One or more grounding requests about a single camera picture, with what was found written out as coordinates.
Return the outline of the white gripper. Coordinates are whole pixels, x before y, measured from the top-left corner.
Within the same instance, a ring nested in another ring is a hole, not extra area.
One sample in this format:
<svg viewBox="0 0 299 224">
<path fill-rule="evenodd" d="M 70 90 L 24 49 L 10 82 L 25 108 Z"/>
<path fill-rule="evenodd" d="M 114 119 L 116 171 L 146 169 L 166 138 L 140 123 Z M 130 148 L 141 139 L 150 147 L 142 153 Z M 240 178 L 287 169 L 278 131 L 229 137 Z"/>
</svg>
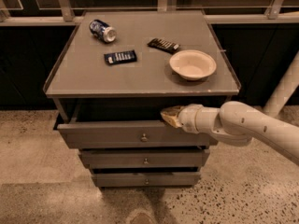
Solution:
<svg viewBox="0 0 299 224">
<path fill-rule="evenodd" d="M 175 105 L 161 111 L 163 120 L 174 128 L 182 128 L 186 133 L 198 133 L 196 115 L 203 108 L 202 105 Z"/>
</svg>

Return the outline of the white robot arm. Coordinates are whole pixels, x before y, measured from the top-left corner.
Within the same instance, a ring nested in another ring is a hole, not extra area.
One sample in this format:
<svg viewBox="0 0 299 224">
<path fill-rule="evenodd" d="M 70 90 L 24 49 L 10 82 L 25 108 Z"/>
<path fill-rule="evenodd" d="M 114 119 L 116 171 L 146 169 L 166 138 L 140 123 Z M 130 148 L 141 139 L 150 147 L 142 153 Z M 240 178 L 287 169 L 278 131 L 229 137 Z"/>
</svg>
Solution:
<svg viewBox="0 0 299 224">
<path fill-rule="evenodd" d="M 232 146 L 245 146 L 253 138 L 299 163 L 299 128 L 236 101 L 220 108 L 198 104 L 178 105 L 161 111 L 164 121 L 186 133 L 206 133 Z"/>
</svg>

